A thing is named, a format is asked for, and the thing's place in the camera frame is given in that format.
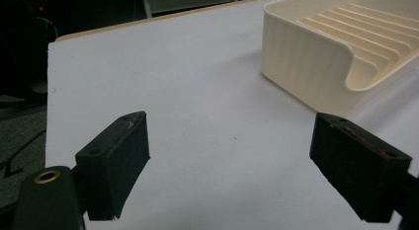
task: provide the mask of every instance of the brass insert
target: brass insert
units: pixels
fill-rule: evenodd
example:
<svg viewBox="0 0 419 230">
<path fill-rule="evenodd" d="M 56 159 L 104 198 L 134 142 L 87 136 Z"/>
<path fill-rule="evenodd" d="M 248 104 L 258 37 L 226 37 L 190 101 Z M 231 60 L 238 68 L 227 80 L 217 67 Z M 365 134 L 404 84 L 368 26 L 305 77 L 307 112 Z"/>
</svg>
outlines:
<svg viewBox="0 0 419 230">
<path fill-rule="evenodd" d="M 56 171 L 56 170 L 49 170 L 46 172 L 43 172 L 39 175 L 37 175 L 34 178 L 34 183 L 36 184 L 47 184 L 50 183 L 52 181 L 54 181 L 55 179 L 57 179 L 59 177 L 59 175 L 61 175 L 61 172 Z"/>
</svg>

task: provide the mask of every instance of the white tabletop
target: white tabletop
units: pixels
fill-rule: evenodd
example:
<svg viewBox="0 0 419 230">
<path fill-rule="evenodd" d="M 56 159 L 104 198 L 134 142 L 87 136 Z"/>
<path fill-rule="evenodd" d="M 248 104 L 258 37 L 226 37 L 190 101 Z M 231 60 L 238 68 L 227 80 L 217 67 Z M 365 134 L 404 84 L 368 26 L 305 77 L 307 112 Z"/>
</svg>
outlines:
<svg viewBox="0 0 419 230">
<path fill-rule="evenodd" d="M 49 46 L 46 165 L 147 112 L 151 160 L 122 218 L 88 230 L 394 230 L 361 221 L 309 159 L 315 112 L 260 71 L 258 0 Z M 411 155 L 419 69 L 348 119 Z"/>
</svg>

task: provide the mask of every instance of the cream plastic tray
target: cream plastic tray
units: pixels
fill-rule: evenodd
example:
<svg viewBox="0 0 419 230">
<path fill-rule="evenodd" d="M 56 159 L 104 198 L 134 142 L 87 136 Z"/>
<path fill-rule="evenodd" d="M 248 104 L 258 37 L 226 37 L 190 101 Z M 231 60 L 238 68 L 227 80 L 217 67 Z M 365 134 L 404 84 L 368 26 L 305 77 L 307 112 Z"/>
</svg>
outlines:
<svg viewBox="0 0 419 230">
<path fill-rule="evenodd" d="M 319 112 L 346 116 L 419 62 L 419 0 L 264 6 L 262 72 Z"/>
</svg>

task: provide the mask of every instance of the plastic tray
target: plastic tray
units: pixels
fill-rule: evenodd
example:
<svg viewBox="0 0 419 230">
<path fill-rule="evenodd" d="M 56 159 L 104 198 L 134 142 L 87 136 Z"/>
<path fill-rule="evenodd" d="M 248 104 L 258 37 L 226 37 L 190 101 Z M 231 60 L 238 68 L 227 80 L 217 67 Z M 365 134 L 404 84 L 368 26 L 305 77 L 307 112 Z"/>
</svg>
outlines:
<svg viewBox="0 0 419 230">
<path fill-rule="evenodd" d="M 281 0 L 264 6 L 262 72 L 346 116 L 419 62 L 419 0 Z"/>
</svg>

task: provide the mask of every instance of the black cable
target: black cable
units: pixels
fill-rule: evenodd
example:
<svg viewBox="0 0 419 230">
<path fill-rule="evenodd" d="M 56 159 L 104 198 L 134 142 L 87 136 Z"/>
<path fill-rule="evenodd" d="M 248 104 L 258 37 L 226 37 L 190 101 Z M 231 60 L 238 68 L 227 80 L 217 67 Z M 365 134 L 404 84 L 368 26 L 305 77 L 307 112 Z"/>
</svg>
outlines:
<svg viewBox="0 0 419 230">
<path fill-rule="evenodd" d="M 4 161 L 0 165 L 0 170 L 4 169 L 10 161 L 12 161 L 19 153 L 21 153 L 25 148 L 27 148 L 32 142 L 34 142 L 37 138 L 39 138 L 44 133 L 46 133 L 46 128 L 41 130 L 39 133 L 37 133 L 37 135 L 32 137 L 24 145 L 22 145 L 18 150 L 16 150 L 12 155 L 10 155 L 9 158 L 7 158 L 6 161 Z"/>
</svg>

